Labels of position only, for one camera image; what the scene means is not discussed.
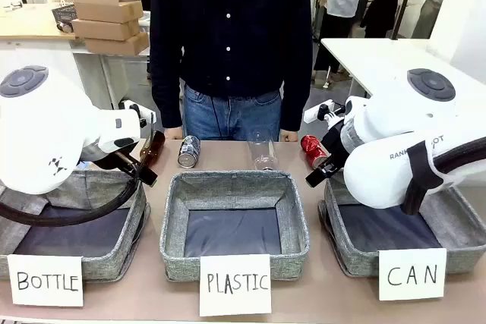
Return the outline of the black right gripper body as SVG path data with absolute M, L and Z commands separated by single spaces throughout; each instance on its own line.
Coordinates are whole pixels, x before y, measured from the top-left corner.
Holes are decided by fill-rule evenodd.
M 321 140 L 321 144 L 330 154 L 323 165 L 325 172 L 337 172 L 344 167 L 344 164 L 349 157 L 349 153 L 341 141 L 341 130 L 343 125 L 343 122 L 338 122 L 333 125 Z

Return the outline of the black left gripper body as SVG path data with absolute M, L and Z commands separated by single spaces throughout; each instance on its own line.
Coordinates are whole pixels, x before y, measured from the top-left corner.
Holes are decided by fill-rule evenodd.
M 141 179 L 141 163 L 121 150 L 108 154 L 95 161 L 95 165 L 103 170 L 118 169 L 131 178 Z

